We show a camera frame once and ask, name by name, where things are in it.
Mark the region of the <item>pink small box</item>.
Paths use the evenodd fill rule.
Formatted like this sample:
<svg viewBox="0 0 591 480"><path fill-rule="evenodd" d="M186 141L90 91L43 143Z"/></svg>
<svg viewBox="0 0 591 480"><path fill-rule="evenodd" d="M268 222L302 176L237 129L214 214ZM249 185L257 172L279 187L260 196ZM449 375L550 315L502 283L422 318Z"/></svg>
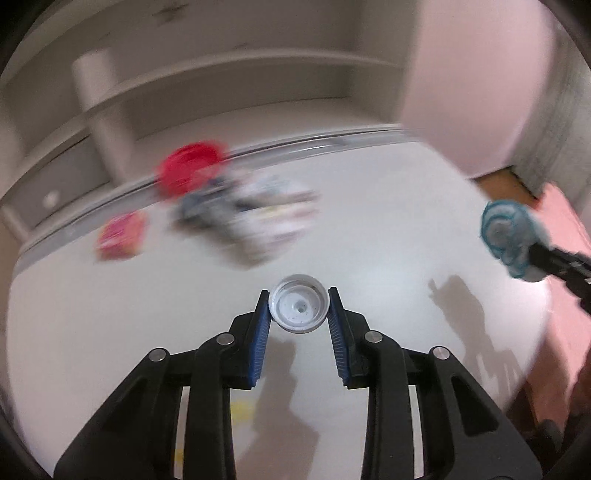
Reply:
<svg viewBox="0 0 591 480"><path fill-rule="evenodd" d="M139 253L145 236L147 216L133 211L110 219L102 228L96 244L102 260L130 258Z"/></svg>

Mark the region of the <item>pink bed cover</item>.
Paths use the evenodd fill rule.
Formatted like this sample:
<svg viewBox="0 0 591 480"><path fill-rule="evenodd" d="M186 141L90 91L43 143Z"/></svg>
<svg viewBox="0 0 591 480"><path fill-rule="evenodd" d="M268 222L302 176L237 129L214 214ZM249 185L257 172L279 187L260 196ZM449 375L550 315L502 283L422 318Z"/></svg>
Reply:
<svg viewBox="0 0 591 480"><path fill-rule="evenodd" d="M587 230L558 186L544 185L536 213L554 245L565 251L590 254ZM548 285L549 322L527 383L537 419L551 419L563 426L569 415L572 390L590 349L590 317L562 281L552 277Z"/></svg>

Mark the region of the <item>yellow plastic spoon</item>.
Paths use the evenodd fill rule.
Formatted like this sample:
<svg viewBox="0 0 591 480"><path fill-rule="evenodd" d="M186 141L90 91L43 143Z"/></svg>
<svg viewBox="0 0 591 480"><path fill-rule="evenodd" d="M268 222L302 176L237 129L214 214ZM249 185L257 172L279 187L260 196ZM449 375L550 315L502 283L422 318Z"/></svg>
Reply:
<svg viewBox="0 0 591 480"><path fill-rule="evenodd" d="M250 399L231 400L230 413L233 425L252 423L256 416L256 401Z"/></svg>

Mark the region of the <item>red plastic lid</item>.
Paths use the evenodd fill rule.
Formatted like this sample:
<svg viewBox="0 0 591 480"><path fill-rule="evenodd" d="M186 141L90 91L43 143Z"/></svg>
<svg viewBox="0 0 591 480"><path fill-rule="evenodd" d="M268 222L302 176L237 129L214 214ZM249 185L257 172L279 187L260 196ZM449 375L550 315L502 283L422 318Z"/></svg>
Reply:
<svg viewBox="0 0 591 480"><path fill-rule="evenodd" d="M158 190L166 198L198 190L221 174L225 160L225 149L216 142L202 141L180 147L158 165Z"/></svg>

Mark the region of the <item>blue white packaging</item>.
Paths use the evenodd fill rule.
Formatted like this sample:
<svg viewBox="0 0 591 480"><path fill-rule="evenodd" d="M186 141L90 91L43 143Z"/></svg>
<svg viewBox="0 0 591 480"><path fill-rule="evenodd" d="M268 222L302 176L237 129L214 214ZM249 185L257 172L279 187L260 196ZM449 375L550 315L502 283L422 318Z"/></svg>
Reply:
<svg viewBox="0 0 591 480"><path fill-rule="evenodd" d="M532 245L551 245L547 229L529 206L514 200L489 202L481 216L480 236L512 278L534 283L547 276L529 259Z"/></svg>

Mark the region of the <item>white bottle cap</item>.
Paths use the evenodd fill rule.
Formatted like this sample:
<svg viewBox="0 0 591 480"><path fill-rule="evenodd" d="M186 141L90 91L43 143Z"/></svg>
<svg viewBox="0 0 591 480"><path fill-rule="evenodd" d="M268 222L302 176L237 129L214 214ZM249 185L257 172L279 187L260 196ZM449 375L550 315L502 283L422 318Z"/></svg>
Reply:
<svg viewBox="0 0 591 480"><path fill-rule="evenodd" d="M325 322L329 312L329 293L315 277L290 275L271 290L269 309L274 322L283 330L307 334Z"/></svg>

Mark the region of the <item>grey drawer with knob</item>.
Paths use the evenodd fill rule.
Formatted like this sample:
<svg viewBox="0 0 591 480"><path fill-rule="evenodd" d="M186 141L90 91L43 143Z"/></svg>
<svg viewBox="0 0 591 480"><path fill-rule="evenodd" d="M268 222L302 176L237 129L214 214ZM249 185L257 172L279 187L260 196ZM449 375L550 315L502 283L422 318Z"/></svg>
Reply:
<svg viewBox="0 0 591 480"><path fill-rule="evenodd" d="M99 152L87 137L20 183L8 195L7 205L33 229L58 210L109 182Z"/></svg>

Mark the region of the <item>white desk hutch shelf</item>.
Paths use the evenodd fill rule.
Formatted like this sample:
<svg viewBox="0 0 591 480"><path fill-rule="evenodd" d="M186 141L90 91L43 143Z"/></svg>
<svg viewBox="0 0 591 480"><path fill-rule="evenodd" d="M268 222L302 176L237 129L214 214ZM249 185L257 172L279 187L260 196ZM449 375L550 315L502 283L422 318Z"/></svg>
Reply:
<svg viewBox="0 0 591 480"><path fill-rule="evenodd" d="M1 51L1 218L21 241L146 184L172 151L242 154L398 123L416 1L36 1ZM90 137L110 182L30 229L8 195Z"/></svg>

